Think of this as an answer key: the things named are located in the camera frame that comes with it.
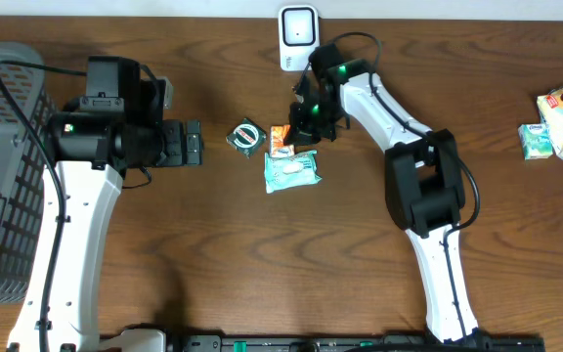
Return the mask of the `small orange tissue pack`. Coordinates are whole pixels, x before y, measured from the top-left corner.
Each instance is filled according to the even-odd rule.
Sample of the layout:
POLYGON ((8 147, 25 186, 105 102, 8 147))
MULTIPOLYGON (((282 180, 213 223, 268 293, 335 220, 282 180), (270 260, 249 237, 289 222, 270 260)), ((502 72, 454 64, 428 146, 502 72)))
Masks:
POLYGON ((287 145, 284 141, 290 131, 289 125, 274 125, 270 131, 269 155, 273 158, 282 158, 295 155, 293 145, 287 145))

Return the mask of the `green Zappy wipes pack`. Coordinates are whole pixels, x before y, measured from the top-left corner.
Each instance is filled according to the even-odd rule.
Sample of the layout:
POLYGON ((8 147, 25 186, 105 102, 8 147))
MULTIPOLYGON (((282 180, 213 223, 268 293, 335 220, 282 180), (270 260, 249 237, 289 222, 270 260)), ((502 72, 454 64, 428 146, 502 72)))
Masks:
POLYGON ((267 194, 300 186, 318 184, 316 150, 287 157, 274 158, 265 154, 265 189, 267 194))

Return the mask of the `red white tape roll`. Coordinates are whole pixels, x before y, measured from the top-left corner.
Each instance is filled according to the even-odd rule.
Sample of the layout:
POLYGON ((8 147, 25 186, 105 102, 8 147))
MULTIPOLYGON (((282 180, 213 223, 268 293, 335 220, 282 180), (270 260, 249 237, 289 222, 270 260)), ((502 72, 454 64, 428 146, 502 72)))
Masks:
POLYGON ((226 137, 227 143, 247 158, 251 158, 266 140, 266 132, 249 118, 244 118, 226 137))

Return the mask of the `small teal tissue pack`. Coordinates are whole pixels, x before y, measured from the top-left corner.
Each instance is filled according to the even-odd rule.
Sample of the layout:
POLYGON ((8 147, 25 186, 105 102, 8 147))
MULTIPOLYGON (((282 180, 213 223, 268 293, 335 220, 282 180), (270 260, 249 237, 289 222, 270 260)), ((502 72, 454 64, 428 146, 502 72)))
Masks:
POLYGON ((518 128, 518 135, 526 160, 549 158, 553 155, 545 124, 523 124, 518 128))

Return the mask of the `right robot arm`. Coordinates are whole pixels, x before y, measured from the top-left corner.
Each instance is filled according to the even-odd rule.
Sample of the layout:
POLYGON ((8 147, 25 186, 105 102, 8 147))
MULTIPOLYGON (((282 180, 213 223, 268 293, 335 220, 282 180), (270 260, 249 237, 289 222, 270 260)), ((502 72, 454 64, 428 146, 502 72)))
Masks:
POLYGON ((411 241, 424 288, 426 324, 441 344, 464 344, 478 328, 467 297, 458 241, 467 222, 463 182, 472 177, 454 135, 418 122, 383 87, 373 64, 346 60, 333 43, 307 59, 285 142, 314 145, 337 137, 339 120, 356 119, 384 155, 387 210, 411 241))

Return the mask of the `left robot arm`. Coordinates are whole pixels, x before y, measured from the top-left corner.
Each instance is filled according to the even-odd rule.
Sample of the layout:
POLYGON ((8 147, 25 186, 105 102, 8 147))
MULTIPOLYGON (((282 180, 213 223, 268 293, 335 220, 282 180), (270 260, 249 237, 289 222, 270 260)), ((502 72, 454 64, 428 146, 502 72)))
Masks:
POLYGON ((200 124, 165 119, 173 87, 131 59, 92 56, 86 88, 35 136, 45 161, 43 215, 11 351, 176 351, 169 330, 100 333, 98 295, 108 224, 129 170, 202 162, 200 124))

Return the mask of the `white barcode scanner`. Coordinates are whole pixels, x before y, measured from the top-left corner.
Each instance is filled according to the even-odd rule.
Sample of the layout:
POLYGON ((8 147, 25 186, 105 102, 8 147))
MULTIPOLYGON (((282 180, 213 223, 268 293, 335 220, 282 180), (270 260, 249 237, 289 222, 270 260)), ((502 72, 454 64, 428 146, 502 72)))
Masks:
POLYGON ((278 12, 280 67, 301 71, 320 45, 319 13, 311 5, 287 5, 278 12))

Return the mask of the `grey plastic mesh basket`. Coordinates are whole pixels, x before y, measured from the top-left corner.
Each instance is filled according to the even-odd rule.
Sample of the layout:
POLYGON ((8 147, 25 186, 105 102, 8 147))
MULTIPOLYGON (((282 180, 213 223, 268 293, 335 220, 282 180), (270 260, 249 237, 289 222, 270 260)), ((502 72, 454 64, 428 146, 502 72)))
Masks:
MULTIPOLYGON (((42 61, 28 46, 0 42, 0 77, 35 131, 56 112, 42 61)), ((0 304, 22 301, 43 210, 43 159, 0 90, 0 304)))

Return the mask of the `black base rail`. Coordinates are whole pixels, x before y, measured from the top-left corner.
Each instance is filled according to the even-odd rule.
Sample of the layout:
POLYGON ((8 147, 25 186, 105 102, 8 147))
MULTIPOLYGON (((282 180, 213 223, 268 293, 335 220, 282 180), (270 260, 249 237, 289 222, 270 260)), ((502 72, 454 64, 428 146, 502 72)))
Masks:
POLYGON ((172 336, 160 330, 126 330, 104 339, 101 351, 172 352, 544 352, 538 337, 491 337, 479 334, 460 343, 439 343, 422 335, 389 334, 373 337, 228 337, 172 336))

